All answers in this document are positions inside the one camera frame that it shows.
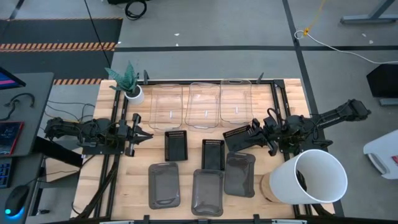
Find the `backlit keyboard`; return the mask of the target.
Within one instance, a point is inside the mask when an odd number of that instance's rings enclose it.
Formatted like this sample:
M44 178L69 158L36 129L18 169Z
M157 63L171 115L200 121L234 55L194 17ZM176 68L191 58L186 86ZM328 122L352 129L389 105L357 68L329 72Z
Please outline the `backlit keyboard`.
M13 159L11 157L0 158L0 189L6 189L11 184L13 172Z

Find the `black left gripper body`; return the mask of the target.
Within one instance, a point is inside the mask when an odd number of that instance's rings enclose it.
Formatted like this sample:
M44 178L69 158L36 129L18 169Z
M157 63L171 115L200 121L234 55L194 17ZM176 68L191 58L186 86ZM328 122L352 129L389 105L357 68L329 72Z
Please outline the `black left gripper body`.
M134 157L134 144L133 139L136 136L136 128L138 124L141 122L141 116L138 113L134 113L132 116L133 125L130 127L127 135L127 141L129 142L128 147L125 148L124 154L128 157Z

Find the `computer monitor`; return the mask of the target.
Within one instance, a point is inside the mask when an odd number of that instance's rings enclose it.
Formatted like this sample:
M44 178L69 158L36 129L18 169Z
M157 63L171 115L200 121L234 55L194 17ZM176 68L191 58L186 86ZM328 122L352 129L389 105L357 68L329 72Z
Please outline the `computer monitor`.
M0 67L0 90L25 87L26 83Z

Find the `black computer mouse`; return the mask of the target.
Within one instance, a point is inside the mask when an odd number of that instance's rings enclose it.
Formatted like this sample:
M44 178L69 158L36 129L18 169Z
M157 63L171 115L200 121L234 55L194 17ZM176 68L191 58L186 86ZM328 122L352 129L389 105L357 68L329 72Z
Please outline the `black computer mouse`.
M5 203L4 213L7 217L15 217L20 214L24 208L28 193L29 187L27 185L18 185L12 190Z

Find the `green artificial plant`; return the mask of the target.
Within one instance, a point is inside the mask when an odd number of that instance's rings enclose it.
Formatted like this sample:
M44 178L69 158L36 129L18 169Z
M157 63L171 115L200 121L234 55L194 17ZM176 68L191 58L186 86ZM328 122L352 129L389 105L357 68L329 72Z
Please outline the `green artificial plant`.
M116 86L110 86L111 89L116 91L124 91L126 93L134 93L137 87L139 74L134 71L131 62L128 61L126 71L123 75L115 72L110 68L105 68L108 75L117 83Z

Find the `black mat with hazard stripes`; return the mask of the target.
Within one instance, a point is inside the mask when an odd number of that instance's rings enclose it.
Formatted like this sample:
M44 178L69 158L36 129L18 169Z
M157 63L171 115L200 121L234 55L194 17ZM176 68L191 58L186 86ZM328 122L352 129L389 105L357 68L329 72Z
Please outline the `black mat with hazard stripes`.
M0 20L0 67L52 72L56 85L98 85L108 78L120 17Z

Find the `grey metal table foot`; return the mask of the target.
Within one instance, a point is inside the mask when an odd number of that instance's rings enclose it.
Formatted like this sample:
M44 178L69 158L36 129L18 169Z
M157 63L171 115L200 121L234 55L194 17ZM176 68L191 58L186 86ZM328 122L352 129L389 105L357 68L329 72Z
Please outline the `grey metal table foot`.
M385 14L385 11L396 0L382 0L369 14L343 16L340 19L341 24L347 23L390 23L398 21L398 14Z

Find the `clear plastic basket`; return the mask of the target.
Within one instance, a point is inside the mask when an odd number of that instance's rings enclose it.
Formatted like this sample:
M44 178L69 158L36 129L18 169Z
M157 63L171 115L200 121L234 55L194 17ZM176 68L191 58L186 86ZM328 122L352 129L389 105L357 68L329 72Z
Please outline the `clear plastic basket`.
M182 115L182 86L154 85L151 90L149 126L158 132L177 130L182 125Z
M220 118L224 127L244 126L253 119L251 82L224 79L220 83Z
M189 86L185 124L200 131L210 131L219 124L220 86L194 82Z

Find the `red-edged tablet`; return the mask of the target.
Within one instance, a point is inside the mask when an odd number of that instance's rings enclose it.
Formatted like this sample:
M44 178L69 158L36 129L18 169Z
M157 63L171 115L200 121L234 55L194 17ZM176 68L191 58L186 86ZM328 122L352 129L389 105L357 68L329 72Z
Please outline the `red-edged tablet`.
M23 127L20 121L0 122L0 155L13 153Z

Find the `white plastic object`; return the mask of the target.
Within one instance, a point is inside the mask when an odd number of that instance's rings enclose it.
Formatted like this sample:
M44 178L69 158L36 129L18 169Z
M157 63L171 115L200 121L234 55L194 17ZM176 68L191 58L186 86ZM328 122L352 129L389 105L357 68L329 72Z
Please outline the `white plastic object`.
M398 179L398 129L363 147L363 153L385 179Z

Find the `grey desk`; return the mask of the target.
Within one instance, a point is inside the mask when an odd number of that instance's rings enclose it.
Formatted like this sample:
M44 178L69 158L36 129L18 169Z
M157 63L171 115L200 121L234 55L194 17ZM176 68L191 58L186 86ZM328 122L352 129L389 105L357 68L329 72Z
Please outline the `grey desk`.
M41 119L52 89L54 74L16 73L14 76L26 83L25 87L0 90L0 119L22 121L24 127L11 157L26 156L33 151Z

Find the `white plant pot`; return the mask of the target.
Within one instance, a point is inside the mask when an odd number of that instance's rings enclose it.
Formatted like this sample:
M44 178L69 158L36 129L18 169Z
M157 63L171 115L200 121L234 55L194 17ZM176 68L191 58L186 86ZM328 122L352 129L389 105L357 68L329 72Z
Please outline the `white plant pot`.
M125 91L124 96L127 98L128 102L132 105L139 105L144 102L144 91L142 90L140 85L136 86L133 93Z

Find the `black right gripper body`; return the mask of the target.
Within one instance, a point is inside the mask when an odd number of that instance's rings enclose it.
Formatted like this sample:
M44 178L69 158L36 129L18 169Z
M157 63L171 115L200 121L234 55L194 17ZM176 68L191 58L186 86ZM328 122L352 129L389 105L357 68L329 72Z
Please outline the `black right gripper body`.
M268 148L269 148L269 155L270 156L275 156L278 150L278 145L277 145L277 140L279 139L278 135L276 134L276 129L279 128L279 125L277 124L277 121L274 119L274 117L271 115L271 111L276 115L276 118L279 119L280 115L277 110L273 108L268 108L267 109L267 114L268 117L264 118L264 126L262 128L262 134L259 134L258 136L251 137L251 142L254 143L254 140L257 138L266 138L268 140ZM261 126L260 122L258 119L254 118L252 120L252 124L255 124L257 126Z

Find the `black perforated plastic basket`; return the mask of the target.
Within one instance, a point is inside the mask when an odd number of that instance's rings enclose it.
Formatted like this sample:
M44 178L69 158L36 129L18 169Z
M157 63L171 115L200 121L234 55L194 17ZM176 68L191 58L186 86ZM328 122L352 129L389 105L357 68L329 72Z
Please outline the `black perforated plastic basket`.
M167 131L165 132L165 161L186 161L187 152L187 132Z
M201 168L224 171L224 141L218 139L203 139Z
M252 147L254 143L249 141L253 129L250 125L232 129L223 133L224 141L230 152L238 152L243 149Z

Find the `grey translucent plastic basket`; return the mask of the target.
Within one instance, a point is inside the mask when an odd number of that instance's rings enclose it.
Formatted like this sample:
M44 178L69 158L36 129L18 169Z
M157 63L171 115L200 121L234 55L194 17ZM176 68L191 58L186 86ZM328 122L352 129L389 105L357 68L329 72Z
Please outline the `grey translucent plastic basket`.
M252 154L229 152L226 158L224 192L237 197L251 198L254 191L254 164Z
M191 211L196 216L220 217L223 214L223 173L197 169L193 173Z
M153 210L180 205L180 182L175 162L149 166L149 207Z

